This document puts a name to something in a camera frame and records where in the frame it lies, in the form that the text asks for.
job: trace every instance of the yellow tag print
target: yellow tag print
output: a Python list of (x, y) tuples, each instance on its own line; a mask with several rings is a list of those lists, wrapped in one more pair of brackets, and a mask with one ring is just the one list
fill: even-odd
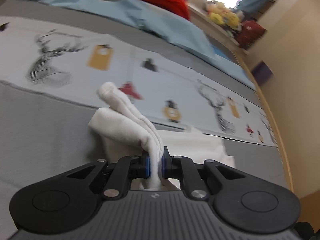
[(258, 131), (258, 138), (263, 143), (263, 137), (262, 137), (262, 135), (261, 135), (261, 133), (259, 131)]
[(229, 107), (230, 107), (230, 110), (231, 110), (233, 116), (236, 118), (240, 118), (239, 112), (236, 108), (236, 103), (230, 97), (228, 97), (227, 100), (228, 100), (228, 104), (229, 104)]
[(112, 55), (113, 48), (108, 45), (96, 45), (87, 66), (98, 70), (108, 70)]
[(167, 101), (167, 105), (162, 109), (163, 114), (171, 122), (179, 122), (181, 119), (181, 113), (177, 108), (176, 103), (172, 100)]

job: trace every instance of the round black knob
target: round black knob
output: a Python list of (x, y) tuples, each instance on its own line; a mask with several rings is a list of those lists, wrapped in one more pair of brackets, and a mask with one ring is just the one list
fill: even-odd
[(69, 201), (68, 194), (58, 190), (48, 190), (37, 194), (32, 203), (40, 211), (53, 212), (63, 209)]
[(213, 201), (227, 224), (254, 234), (274, 234), (292, 227), (300, 214), (298, 198), (289, 190), (262, 181), (230, 180)]
[(251, 211), (269, 212), (278, 206), (279, 201), (268, 192), (251, 191), (242, 196), (241, 203)]
[(38, 234), (58, 234), (78, 228), (94, 214), (96, 196), (80, 179), (41, 181), (19, 190), (10, 214), (19, 228)]

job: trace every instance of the deer head print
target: deer head print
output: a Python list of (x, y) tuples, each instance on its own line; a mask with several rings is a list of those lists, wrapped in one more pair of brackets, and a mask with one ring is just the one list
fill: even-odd
[(209, 98), (208, 94), (204, 93), (203, 90), (205, 87), (208, 87), (216, 93), (218, 93), (218, 91), (214, 88), (210, 88), (209, 86), (203, 84), (201, 81), (198, 82), (200, 82), (198, 92), (203, 98), (205, 98), (208, 101), (209, 105), (214, 109), (220, 129), (225, 133), (234, 134), (236, 132), (235, 126), (233, 125), (233, 123), (228, 122), (226, 119), (224, 119), (221, 114), (221, 111), (223, 110), (222, 107), (226, 105), (225, 100), (220, 96), (217, 97), (217, 103), (214, 103), (213, 100)]
[(274, 135), (273, 135), (273, 131), (272, 131), (271, 126), (270, 126), (270, 124), (269, 124), (269, 122), (268, 122), (268, 118), (267, 118), (264, 114), (262, 114), (261, 112), (259, 112), (259, 114), (261, 115), (261, 116), (260, 116), (261, 122), (265, 125), (265, 127), (267, 128), (267, 130), (268, 130), (268, 132), (269, 132), (271, 141), (272, 141), (274, 144), (276, 144), (276, 139), (275, 139), (275, 137), (274, 137)]
[(47, 37), (49, 35), (51, 35), (51, 33), (44, 36), (36, 36), (35, 42), (40, 47), (40, 49), (38, 50), (40, 56), (29, 69), (27, 78), (33, 83), (48, 81), (51, 84), (63, 86), (70, 82), (71, 73), (60, 71), (57, 68), (51, 66), (51, 59), (53, 57), (63, 55), (64, 52), (81, 51), (87, 46), (81, 46), (79, 38), (76, 38), (76, 43), (74, 46), (71, 46), (70, 43), (66, 43), (61, 47), (50, 50), (50, 47), (48, 45), (50, 40), (44, 41), (44, 37)]

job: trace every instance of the white towel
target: white towel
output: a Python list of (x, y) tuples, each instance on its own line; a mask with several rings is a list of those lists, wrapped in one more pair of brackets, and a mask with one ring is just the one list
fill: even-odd
[[(203, 164), (207, 159), (212, 159), (233, 168), (235, 167), (234, 158), (226, 154), (221, 137), (205, 135), (191, 126), (184, 132), (158, 130), (158, 133), (171, 156), (189, 157), (194, 163), (200, 164)], [(180, 189), (178, 180), (169, 179), (169, 181)]]
[(151, 175), (142, 181), (140, 189), (176, 189), (161, 177), (162, 138), (171, 156), (187, 156), (196, 163), (214, 159), (234, 167), (233, 157), (225, 154), (220, 137), (204, 135), (195, 128), (189, 128), (185, 133), (156, 130), (112, 82), (103, 84), (98, 95), (110, 108), (99, 108), (89, 126), (102, 136), (108, 161), (115, 163), (123, 156), (141, 155), (142, 149), (149, 153)]

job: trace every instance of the metal screw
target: metal screw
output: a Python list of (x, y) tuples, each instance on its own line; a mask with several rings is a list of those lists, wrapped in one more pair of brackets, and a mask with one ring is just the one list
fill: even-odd
[(117, 197), (119, 196), (119, 191), (116, 190), (116, 189), (107, 189), (103, 192), (103, 194), (106, 196), (106, 197)]
[(207, 193), (204, 190), (196, 189), (191, 192), (191, 195), (196, 198), (204, 198), (207, 195)]

